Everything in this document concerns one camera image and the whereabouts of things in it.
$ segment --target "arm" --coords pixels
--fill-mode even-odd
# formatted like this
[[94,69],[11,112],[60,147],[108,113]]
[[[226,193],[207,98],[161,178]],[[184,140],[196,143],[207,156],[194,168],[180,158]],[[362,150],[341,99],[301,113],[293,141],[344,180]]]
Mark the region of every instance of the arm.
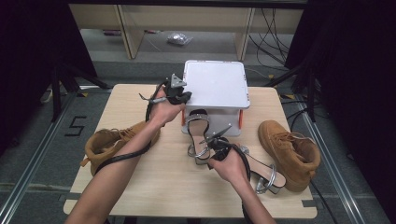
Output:
[[[161,89],[157,97],[165,96]],[[168,101],[152,107],[150,120],[115,156],[136,152],[145,147],[151,137],[184,109]],[[114,204],[124,192],[140,157],[105,166],[84,189],[65,223],[104,223]]]
[[253,223],[275,223],[250,186],[244,163],[235,150],[230,150],[223,161],[210,159],[209,165],[219,173],[221,178],[231,183]]

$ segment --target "tan suede boot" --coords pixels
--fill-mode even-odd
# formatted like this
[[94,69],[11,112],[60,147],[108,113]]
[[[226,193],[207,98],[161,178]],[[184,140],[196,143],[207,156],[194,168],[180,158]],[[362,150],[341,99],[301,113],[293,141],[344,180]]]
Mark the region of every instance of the tan suede boot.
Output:
[[[87,158],[80,165],[85,166],[90,161],[91,174],[95,175],[99,165],[112,158],[131,138],[142,131],[145,125],[146,122],[141,121],[125,130],[103,129],[94,133],[85,144]],[[151,139],[152,146],[158,141],[160,132],[156,132]]]
[[315,142],[299,133],[289,133],[278,122],[266,120],[259,127],[259,140],[286,177],[285,188],[301,192],[309,185],[320,164]]

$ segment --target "white plastic box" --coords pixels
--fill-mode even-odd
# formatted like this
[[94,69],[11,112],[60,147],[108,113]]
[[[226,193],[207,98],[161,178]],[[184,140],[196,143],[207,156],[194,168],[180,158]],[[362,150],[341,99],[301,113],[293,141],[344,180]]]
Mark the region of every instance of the white plastic box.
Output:
[[250,107],[245,68],[239,62],[186,61],[183,81],[184,91],[192,96],[182,116],[182,132],[189,133],[185,118],[192,110],[204,109],[209,116],[206,134],[218,133],[232,128],[225,136],[241,133],[243,110]]

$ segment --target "shoe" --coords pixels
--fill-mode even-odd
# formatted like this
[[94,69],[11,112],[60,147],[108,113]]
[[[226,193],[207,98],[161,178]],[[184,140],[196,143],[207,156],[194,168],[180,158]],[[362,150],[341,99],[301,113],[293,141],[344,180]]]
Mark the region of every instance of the shoe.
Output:
[[[94,133],[85,144],[85,154],[87,158],[80,163],[85,166],[88,161],[91,162],[91,174],[94,176],[100,164],[112,158],[125,144],[131,140],[137,133],[139,133],[146,126],[145,121],[136,123],[136,125],[124,129],[103,129]],[[151,139],[153,146],[160,138],[160,132],[156,132]]]
[[256,193],[262,194],[269,189],[274,194],[278,194],[286,184],[285,176],[277,172],[276,166],[273,164],[271,164],[271,166],[267,166],[251,157],[247,147],[241,146],[240,148],[242,152],[245,153],[245,157],[247,158],[247,162],[250,167],[250,172],[260,177],[259,183],[256,187]]
[[276,162],[278,171],[286,177],[285,188],[293,192],[305,190],[320,164],[315,142],[300,133],[289,133],[274,120],[260,125],[259,140]]
[[186,117],[187,130],[192,139],[192,144],[188,148],[188,154],[195,158],[197,165],[207,164],[210,151],[205,140],[205,133],[209,129],[209,118],[204,109],[197,109],[190,112]]

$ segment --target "box lid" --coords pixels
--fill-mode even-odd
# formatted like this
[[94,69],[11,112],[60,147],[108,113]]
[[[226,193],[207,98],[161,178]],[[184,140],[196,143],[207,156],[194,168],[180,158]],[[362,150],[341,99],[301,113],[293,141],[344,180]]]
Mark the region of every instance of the box lid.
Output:
[[239,62],[186,61],[184,91],[192,92],[187,106],[240,108],[250,106],[245,68]]

